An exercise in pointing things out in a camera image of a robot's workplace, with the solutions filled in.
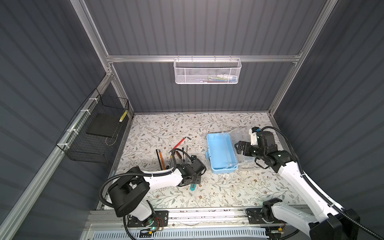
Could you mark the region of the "black pad in basket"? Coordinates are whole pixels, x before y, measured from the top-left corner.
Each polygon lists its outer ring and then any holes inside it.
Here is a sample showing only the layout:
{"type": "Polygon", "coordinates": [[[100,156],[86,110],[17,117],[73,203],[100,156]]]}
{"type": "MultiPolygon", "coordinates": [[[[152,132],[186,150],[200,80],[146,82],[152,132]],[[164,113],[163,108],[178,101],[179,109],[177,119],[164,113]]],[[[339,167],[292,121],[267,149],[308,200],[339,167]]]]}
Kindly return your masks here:
{"type": "Polygon", "coordinates": [[[113,138],[121,129],[123,124],[119,122],[120,117],[108,114],[97,114],[86,130],[88,135],[113,138]]]}

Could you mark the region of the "orange handled tool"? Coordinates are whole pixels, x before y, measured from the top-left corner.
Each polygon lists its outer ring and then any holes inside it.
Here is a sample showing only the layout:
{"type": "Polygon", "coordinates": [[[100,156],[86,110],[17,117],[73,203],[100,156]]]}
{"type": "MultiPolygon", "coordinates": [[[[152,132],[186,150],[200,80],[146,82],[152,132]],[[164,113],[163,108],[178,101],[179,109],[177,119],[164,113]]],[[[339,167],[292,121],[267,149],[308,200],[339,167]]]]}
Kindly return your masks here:
{"type": "Polygon", "coordinates": [[[166,165],[165,165],[165,162],[164,162],[161,150],[158,150],[158,153],[159,153],[160,161],[161,161],[161,164],[162,164],[162,170],[165,170],[166,169],[166,165]]]}

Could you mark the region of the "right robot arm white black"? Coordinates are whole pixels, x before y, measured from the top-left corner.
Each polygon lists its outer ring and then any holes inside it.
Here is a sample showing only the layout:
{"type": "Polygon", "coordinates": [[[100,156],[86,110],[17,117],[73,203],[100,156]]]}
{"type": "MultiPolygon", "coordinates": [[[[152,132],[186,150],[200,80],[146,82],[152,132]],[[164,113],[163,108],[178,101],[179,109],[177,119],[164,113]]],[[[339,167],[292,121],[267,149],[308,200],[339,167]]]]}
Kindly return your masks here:
{"type": "Polygon", "coordinates": [[[257,145],[239,141],[237,154],[262,160],[284,178],[303,198],[312,214],[291,207],[279,198],[263,202],[260,217],[266,223],[283,221],[312,240],[356,240],[360,217],[352,209],[345,210],[332,200],[304,173],[300,163],[289,152],[278,150],[274,141],[260,140],[257,145]]]}

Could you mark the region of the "yellow green marker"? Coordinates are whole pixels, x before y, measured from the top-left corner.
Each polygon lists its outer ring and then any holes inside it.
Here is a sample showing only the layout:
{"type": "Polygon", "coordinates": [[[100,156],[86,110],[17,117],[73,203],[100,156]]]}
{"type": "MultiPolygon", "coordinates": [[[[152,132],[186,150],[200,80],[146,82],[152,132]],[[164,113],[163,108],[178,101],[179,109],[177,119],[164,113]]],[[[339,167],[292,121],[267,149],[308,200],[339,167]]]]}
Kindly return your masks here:
{"type": "Polygon", "coordinates": [[[124,121],[124,118],[127,116],[127,114],[128,114],[128,111],[124,111],[124,113],[122,114],[122,116],[119,119],[120,123],[122,123],[124,121]]]}

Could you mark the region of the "red handled hex key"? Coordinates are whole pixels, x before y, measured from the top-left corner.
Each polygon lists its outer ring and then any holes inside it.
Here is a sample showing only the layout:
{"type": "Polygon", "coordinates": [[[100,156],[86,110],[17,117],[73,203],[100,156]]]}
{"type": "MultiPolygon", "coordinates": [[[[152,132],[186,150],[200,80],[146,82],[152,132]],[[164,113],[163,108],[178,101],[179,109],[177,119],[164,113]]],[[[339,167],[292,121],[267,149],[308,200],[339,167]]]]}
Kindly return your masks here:
{"type": "Polygon", "coordinates": [[[174,150],[174,149],[176,149],[176,148],[178,148],[183,142],[185,142],[185,140],[192,140],[192,138],[190,138],[190,137],[184,137],[183,139],[181,139],[172,149],[171,149],[171,151],[172,150],[174,150]]]}

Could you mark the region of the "blue plastic tool box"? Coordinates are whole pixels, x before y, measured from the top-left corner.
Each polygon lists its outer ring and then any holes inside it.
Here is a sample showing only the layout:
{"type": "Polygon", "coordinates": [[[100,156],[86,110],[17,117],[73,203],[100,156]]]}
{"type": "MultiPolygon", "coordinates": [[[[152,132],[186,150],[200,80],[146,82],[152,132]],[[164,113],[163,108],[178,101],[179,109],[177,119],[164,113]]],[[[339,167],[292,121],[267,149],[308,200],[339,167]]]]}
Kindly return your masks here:
{"type": "Polygon", "coordinates": [[[229,174],[236,170],[254,171],[268,169],[262,161],[246,155],[238,155],[234,144],[239,141],[250,142],[249,130],[237,128],[229,132],[207,134],[208,151],[206,158],[211,162],[214,174],[229,174]]]}

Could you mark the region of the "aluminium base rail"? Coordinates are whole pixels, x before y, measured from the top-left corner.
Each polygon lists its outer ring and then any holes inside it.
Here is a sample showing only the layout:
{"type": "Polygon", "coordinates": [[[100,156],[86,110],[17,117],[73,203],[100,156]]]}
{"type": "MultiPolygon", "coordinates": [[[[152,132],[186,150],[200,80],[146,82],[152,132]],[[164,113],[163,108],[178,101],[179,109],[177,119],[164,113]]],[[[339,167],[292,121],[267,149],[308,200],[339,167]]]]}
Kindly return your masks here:
{"type": "Polygon", "coordinates": [[[143,227],[125,230],[113,210],[92,211],[80,236],[82,240],[307,240],[303,233],[283,221],[266,224],[257,219],[261,209],[248,215],[247,207],[168,209],[155,233],[143,227]]]}

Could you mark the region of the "markers in white basket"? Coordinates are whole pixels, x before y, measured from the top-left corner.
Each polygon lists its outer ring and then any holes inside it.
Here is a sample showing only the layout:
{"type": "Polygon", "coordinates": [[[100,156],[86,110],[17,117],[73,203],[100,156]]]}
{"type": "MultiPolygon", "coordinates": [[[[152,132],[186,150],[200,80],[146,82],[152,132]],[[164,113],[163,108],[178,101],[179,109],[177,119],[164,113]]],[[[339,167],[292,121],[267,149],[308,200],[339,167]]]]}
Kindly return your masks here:
{"type": "Polygon", "coordinates": [[[215,75],[215,76],[206,76],[202,79],[199,79],[202,83],[229,83],[236,84],[238,82],[238,76],[236,75],[215,75]]]}

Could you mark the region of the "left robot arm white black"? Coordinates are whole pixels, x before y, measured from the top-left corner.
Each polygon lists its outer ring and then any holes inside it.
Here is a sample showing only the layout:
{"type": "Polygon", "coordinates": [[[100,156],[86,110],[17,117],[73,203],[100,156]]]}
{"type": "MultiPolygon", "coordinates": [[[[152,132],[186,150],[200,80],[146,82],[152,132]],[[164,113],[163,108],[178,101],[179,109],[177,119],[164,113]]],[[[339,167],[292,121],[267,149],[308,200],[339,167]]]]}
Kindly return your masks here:
{"type": "Polygon", "coordinates": [[[207,168],[196,156],[191,162],[175,163],[169,170],[145,172],[134,167],[126,173],[109,178],[99,192],[100,201],[115,210],[116,216],[133,216],[145,227],[152,224],[157,214],[146,195],[150,191],[167,187],[184,187],[199,184],[207,168]]]}

